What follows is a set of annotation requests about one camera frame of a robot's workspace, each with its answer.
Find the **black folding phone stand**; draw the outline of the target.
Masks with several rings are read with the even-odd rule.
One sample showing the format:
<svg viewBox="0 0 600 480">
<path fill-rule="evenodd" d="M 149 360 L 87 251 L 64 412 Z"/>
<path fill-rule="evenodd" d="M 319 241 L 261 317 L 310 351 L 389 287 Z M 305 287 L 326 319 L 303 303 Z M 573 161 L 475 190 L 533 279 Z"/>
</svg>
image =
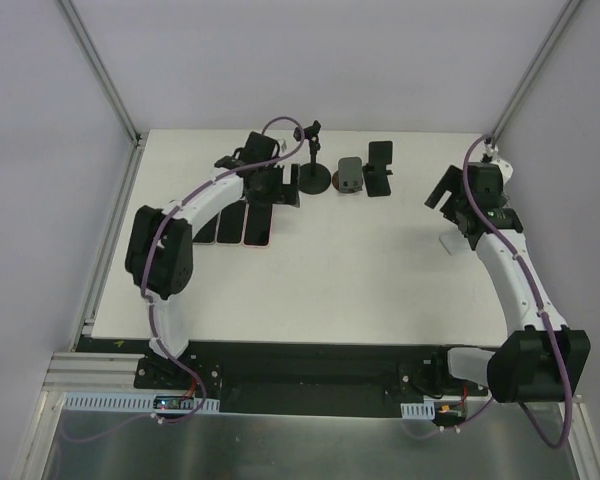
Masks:
<svg viewBox="0 0 600 480">
<path fill-rule="evenodd" d="M 393 160 L 392 141 L 372 141 L 368 145 L 368 161 L 363 166 L 363 180 L 369 197 L 386 197 L 391 195 L 389 169 Z"/>
</svg>

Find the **phone with pink case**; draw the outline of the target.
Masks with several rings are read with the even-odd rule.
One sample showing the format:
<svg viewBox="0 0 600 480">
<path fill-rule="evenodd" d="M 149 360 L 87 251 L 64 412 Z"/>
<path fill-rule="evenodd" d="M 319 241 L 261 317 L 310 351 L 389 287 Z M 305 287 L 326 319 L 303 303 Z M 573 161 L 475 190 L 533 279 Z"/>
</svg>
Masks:
<svg viewBox="0 0 600 480">
<path fill-rule="evenodd" d="M 248 247 L 266 247 L 270 243 L 273 206 L 249 205 L 243 235 Z"/>
</svg>

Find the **black round base clamp stand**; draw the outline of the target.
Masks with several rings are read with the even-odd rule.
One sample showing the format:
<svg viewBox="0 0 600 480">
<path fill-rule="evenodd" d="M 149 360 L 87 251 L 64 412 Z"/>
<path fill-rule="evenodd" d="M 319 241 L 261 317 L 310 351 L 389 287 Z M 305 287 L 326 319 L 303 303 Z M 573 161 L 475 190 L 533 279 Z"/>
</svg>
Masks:
<svg viewBox="0 0 600 480">
<path fill-rule="evenodd" d="M 304 137 L 309 145 L 310 161 L 300 167 L 299 190 L 305 194 L 318 195 L 324 193 L 331 185 L 329 169 L 317 161 L 321 149 L 319 134 L 321 123 L 315 120 L 305 128 L 296 127 L 293 137 L 299 142 Z"/>
</svg>

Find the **brown round base phone stand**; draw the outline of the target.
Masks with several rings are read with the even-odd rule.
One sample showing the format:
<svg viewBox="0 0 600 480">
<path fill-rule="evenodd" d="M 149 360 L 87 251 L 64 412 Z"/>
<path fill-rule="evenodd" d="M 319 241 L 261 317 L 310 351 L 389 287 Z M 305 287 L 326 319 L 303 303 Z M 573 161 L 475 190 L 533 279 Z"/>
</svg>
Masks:
<svg viewBox="0 0 600 480">
<path fill-rule="evenodd" d="M 363 189 L 363 163 L 360 157 L 343 157 L 338 160 L 332 175 L 332 186 L 341 194 L 354 194 Z"/>
</svg>

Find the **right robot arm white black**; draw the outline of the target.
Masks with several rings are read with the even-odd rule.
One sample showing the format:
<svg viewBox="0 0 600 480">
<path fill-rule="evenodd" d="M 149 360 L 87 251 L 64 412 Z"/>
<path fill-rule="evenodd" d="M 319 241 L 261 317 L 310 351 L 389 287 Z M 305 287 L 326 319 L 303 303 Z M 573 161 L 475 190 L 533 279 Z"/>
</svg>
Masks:
<svg viewBox="0 0 600 480">
<path fill-rule="evenodd" d="M 458 228 L 443 234 L 450 254 L 471 250 L 486 268 L 507 326 L 496 350 L 452 347 L 430 369 L 432 387 L 453 394 L 468 380 L 500 403 L 562 402 L 573 397 L 591 349 L 548 298 L 528 254 L 523 225 L 507 205 L 495 163 L 451 165 L 425 202 Z"/>
</svg>

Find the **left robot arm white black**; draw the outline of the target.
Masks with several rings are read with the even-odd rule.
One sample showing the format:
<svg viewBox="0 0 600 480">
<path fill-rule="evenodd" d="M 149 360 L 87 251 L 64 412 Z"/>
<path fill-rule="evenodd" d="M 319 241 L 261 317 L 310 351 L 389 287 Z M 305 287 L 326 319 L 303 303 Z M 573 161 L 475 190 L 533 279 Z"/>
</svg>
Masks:
<svg viewBox="0 0 600 480">
<path fill-rule="evenodd" d="M 146 303 L 150 349 L 163 357 L 156 375 L 168 388 L 182 388 L 191 377 L 190 363 L 181 358 L 189 339 L 176 298 L 194 273 L 194 237 L 239 201 L 299 206 L 300 165 L 290 165 L 285 182 L 280 162 L 286 158 L 277 140 L 252 132 L 244 146 L 217 160 L 211 177 L 184 199 L 163 208 L 144 205 L 137 210 L 124 267 Z"/>
</svg>

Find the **phone with beige case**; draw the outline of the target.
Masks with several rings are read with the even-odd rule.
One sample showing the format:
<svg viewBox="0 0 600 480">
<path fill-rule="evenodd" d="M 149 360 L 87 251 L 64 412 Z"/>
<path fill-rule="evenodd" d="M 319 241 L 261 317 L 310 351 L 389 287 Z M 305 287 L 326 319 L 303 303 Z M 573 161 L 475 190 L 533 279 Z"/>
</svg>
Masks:
<svg viewBox="0 0 600 480">
<path fill-rule="evenodd" d="M 219 217 L 216 242 L 237 245 L 242 241 L 246 215 L 246 203 L 237 201 L 222 210 Z"/>
</svg>

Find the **phone with clear case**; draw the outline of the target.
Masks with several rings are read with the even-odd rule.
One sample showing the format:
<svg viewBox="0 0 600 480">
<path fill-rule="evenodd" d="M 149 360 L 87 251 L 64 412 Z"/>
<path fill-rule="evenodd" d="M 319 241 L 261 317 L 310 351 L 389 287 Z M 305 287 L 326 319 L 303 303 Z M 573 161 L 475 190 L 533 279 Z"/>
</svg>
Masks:
<svg viewBox="0 0 600 480">
<path fill-rule="evenodd" d="M 215 242 L 218 216 L 212 217 L 193 237 L 196 245 L 210 245 Z"/>
</svg>

